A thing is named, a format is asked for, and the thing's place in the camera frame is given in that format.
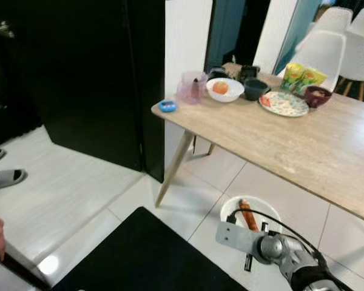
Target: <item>sausage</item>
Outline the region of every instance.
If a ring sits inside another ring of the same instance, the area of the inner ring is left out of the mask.
[[[241,209],[251,209],[249,206],[249,203],[246,200],[240,200],[238,202],[238,206]],[[259,228],[257,227],[256,220],[254,218],[254,214],[252,212],[243,211],[242,212],[245,221],[248,224],[248,228],[252,230],[253,232],[258,232]]]

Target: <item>white bowl on floor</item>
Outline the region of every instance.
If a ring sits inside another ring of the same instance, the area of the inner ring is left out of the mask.
[[[228,85],[228,91],[225,94],[218,94],[213,91],[213,86],[216,82],[225,82]],[[214,78],[206,83],[207,92],[212,99],[229,103],[235,101],[241,94],[244,93],[244,86],[242,83],[228,78]]]
[[[280,216],[278,211],[276,211],[273,206],[271,206],[270,204],[268,204],[266,201],[254,197],[254,196],[247,196],[247,195],[243,195],[243,196],[236,196],[233,197],[231,199],[229,199],[228,201],[226,201],[224,203],[224,205],[221,208],[221,212],[220,212],[220,219],[221,221],[226,221],[226,218],[228,217],[228,215],[230,215],[234,210],[236,209],[240,209],[238,206],[238,202],[240,200],[246,200],[249,203],[249,206],[251,207],[252,210],[257,210],[260,212],[263,212],[264,214],[267,214],[279,221],[281,221]],[[257,224],[257,227],[259,228],[259,230],[261,230],[261,225],[263,222],[268,223],[268,230],[274,230],[276,232],[282,232],[282,226],[277,224],[276,222],[273,222],[272,220],[270,220],[267,217],[264,217],[262,215],[259,215],[257,213],[253,213],[254,214],[254,218]],[[247,222],[245,221],[243,214],[241,212],[238,212],[236,214],[236,225],[244,227],[245,229],[248,228]]]

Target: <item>black door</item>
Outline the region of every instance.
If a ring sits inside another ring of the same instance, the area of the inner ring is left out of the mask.
[[[126,8],[125,0],[0,0],[0,25],[52,141],[141,170]]]

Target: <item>pink pitcher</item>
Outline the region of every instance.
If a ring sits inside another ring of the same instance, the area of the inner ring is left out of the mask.
[[[178,85],[177,102],[196,104],[202,99],[207,82],[204,72],[186,72]]]

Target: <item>dark red bowl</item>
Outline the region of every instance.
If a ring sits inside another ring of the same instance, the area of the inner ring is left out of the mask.
[[[313,94],[314,91],[323,92],[325,96],[314,95]],[[305,91],[305,101],[311,108],[317,108],[318,106],[325,104],[326,102],[328,102],[331,96],[332,96],[331,92],[329,92],[325,88],[321,88],[318,86],[309,86]]]

